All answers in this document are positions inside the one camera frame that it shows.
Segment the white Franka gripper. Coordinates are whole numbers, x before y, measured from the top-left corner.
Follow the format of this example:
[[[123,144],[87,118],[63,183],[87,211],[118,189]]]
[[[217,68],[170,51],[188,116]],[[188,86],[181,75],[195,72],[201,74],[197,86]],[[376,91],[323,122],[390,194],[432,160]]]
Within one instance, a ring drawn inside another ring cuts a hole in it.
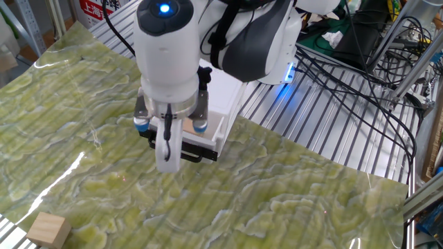
[[[156,168],[161,173],[179,171],[181,147],[183,138],[183,121],[173,120],[170,129],[165,127],[165,121],[157,120],[157,135],[155,144]]]

